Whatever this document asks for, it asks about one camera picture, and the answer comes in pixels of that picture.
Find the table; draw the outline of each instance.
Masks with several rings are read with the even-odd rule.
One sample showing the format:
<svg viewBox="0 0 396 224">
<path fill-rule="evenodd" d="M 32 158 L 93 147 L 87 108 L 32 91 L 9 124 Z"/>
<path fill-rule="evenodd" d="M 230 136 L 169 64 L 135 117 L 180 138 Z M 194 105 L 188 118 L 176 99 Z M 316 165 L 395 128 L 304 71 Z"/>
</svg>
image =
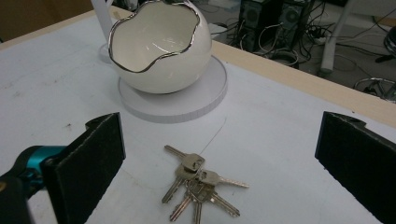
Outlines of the table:
<svg viewBox="0 0 396 224">
<path fill-rule="evenodd" d="M 86 121 L 120 112 L 127 158 L 87 223 L 169 222 L 183 189 L 161 203 L 178 165 L 164 145 L 250 185 L 217 187 L 241 217 L 205 203 L 202 223 L 379 223 L 314 153 L 323 111 L 364 120 L 396 142 L 396 105 L 213 42 L 229 75 L 222 103 L 189 122 L 151 123 L 122 106 L 119 78 L 97 56 L 105 42 L 89 12 L 0 45 L 0 174 L 25 148 L 68 145 Z M 56 222 L 45 191 L 29 205 L 36 223 Z M 176 223 L 191 219 L 189 206 Z"/>
</svg>

